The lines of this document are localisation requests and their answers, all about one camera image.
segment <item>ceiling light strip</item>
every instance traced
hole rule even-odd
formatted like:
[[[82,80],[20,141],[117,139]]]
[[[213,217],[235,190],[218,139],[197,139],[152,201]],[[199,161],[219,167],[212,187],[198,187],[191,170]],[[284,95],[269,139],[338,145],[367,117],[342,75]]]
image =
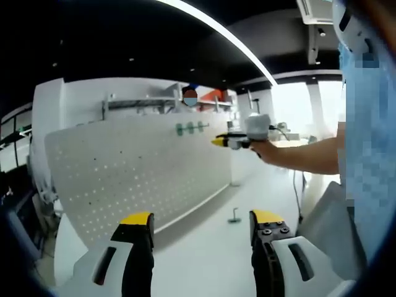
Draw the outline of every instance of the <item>ceiling light strip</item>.
[[[185,13],[199,19],[201,22],[212,27],[218,33],[227,38],[232,44],[234,44],[242,53],[244,53],[256,67],[263,73],[263,75],[268,79],[272,85],[278,85],[275,79],[272,77],[271,73],[264,67],[260,60],[252,53],[252,51],[242,43],[241,40],[237,39],[230,31],[228,31],[224,26],[220,25],[213,18],[209,17],[207,14],[203,13],[199,9],[180,1],[180,0],[157,0],[158,2],[165,3],[167,5],[173,6]]]

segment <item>cable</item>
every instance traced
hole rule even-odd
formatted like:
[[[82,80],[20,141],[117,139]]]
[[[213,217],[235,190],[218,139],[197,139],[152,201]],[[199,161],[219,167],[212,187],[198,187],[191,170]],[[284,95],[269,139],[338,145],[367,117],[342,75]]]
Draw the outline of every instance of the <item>cable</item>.
[[[38,277],[41,279],[42,284],[44,285],[44,284],[45,284],[45,280],[44,280],[44,278],[41,276],[41,274],[38,272],[38,269],[37,269],[36,264],[34,264],[33,267],[34,267],[34,270],[35,270],[35,272],[37,273]]]
[[[51,257],[52,259],[54,259],[54,256],[51,255],[50,253],[46,252],[44,249],[43,249],[43,253],[46,254],[48,257]]]
[[[286,136],[286,134],[278,127],[270,125],[269,129],[270,130],[278,130],[279,132],[282,133],[283,136],[285,136],[285,139],[287,141],[290,141],[290,139]],[[298,208],[298,222],[301,223],[303,221],[303,215],[301,214],[301,207],[299,205],[299,199],[298,199],[297,188],[296,188],[296,170],[294,170],[294,172],[293,172],[293,189],[295,190],[296,203],[297,203],[297,208]]]

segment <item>ceiling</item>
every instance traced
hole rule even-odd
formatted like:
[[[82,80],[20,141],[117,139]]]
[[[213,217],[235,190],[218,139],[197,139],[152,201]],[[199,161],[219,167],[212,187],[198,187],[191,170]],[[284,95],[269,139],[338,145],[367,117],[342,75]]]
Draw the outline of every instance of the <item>ceiling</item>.
[[[308,26],[295,0],[185,1],[226,26],[273,74],[338,69],[331,26],[308,64]],[[216,88],[262,76],[209,26],[154,0],[11,1],[3,7],[0,111],[33,100],[37,84],[97,77],[153,77]]]

